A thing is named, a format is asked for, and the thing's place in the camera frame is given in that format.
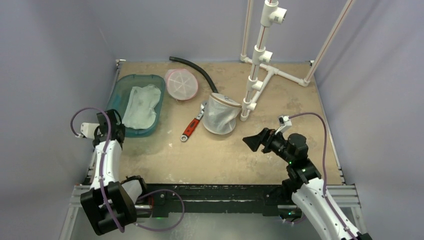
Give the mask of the teal plastic bin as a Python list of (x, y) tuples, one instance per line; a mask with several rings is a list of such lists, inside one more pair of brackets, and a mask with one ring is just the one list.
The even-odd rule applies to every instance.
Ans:
[(161, 76), (126, 75), (115, 84), (106, 109), (117, 110), (127, 138), (148, 137), (158, 125), (165, 90)]

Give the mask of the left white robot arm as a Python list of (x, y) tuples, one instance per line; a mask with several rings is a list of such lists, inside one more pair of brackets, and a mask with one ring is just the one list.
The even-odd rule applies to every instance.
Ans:
[(118, 111), (109, 109), (96, 116), (98, 122), (82, 123), (78, 135), (92, 140), (96, 156), (90, 189), (80, 196), (80, 203), (94, 232), (101, 236), (135, 223), (135, 204), (146, 203), (149, 191), (139, 175), (119, 181), (126, 128)]

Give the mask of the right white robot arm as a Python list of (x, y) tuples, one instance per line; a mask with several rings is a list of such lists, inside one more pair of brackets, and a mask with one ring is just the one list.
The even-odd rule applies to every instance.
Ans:
[(361, 232), (337, 205), (328, 191), (322, 175), (308, 157), (305, 136), (292, 133), (288, 138), (275, 129), (264, 128), (260, 133), (244, 137), (243, 142), (256, 152), (274, 153), (287, 162), (288, 179), (282, 182), (280, 196), (288, 204), (294, 203), (302, 211), (323, 240), (370, 240), (369, 233)]

